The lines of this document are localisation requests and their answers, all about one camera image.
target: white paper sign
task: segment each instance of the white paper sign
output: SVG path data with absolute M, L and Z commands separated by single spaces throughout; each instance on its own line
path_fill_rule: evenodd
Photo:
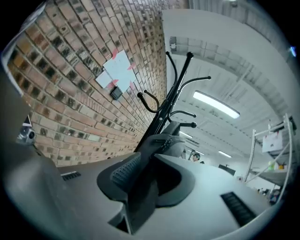
M 262 152 L 270 152 L 282 149 L 282 132 L 278 131 L 266 135 L 262 139 Z
M 129 69 L 130 62 L 124 50 L 119 52 L 114 59 L 109 59 L 103 66 L 113 80 L 118 80 L 116 84 L 122 92 L 129 88 L 130 82 L 135 81 L 135 73 Z
M 105 88 L 111 81 L 112 78 L 107 74 L 105 70 L 96 78 L 96 82 L 103 88 Z

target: ceiling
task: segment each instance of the ceiling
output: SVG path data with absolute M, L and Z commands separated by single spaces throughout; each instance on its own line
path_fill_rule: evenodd
M 260 26 L 259 21 L 263 20 L 260 15 L 255 15 L 248 9 L 246 16 L 246 8 L 242 9 L 242 7 L 234 8 L 234 10 L 233 8 L 220 8 L 220 2 L 220 0 L 194 0 L 192 6 L 196 9 L 227 15 L 240 22 L 246 19 L 247 24 L 254 29 Z M 258 32 L 268 36 L 270 44 L 275 43 L 276 39 L 276 49 L 283 49 L 282 46 L 286 42 L 280 40 L 280 36 L 276 35 L 277 29 L 268 23 L 269 20 L 265 20 L 265 25 L 260 27 L 260 32 Z M 249 62 L 238 52 L 207 42 L 200 37 L 195 39 L 189 35 L 179 37 L 174 34 L 167 36 L 167 40 L 166 49 L 171 50 L 179 73 L 186 53 L 193 52 L 194 54 L 183 82 L 196 77 L 211 76 L 210 81 L 199 81 L 187 85 L 174 107 L 174 110 L 185 110 L 197 114 L 195 119 L 184 114 L 172 116 L 173 120 L 179 122 L 195 121 L 197 123 L 196 129 L 182 128 L 182 132 L 193 136 L 192 139 L 187 138 L 187 146 L 212 157 L 220 157 L 218 154 L 220 150 L 231 155 L 233 159 L 248 160 L 253 129 L 256 132 L 266 130 L 269 121 L 276 125 L 282 122 L 285 113 L 291 115 L 280 90 L 260 70 L 261 66 L 256 66 L 256 62 Z M 286 51 L 280 54 L 287 63 L 292 62 Z M 169 78 L 173 79 L 174 74 L 169 74 L 168 80 Z M 229 105 L 240 113 L 240 117 L 233 119 L 218 109 L 193 98 L 195 90 Z M 287 142 L 288 134 L 285 133 L 284 144 Z M 261 145 L 257 144 L 254 163 L 271 161 L 277 154 L 278 152 L 262 154 Z M 284 162 L 287 159 L 288 154 L 285 154 L 281 161 Z

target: brick wall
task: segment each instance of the brick wall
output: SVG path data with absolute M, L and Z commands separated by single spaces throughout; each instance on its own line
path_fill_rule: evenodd
M 58 0 L 18 39 L 8 64 L 32 107 L 36 146 L 56 165 L 132 152 L 153 114 L 136 97 L 166 96 L 161 10 L 185 1 Z M 118 101 L 95 78 L 114 51 L 126 51 L 137 80 Z M 147 102 L 155 108 L 154 101 Z

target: person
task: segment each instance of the person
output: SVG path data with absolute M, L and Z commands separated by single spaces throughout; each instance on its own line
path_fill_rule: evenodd
M 198 152 L 193 154 L 192 161 L 193 162 L 198 162 L 200 160 L 200 154 Z

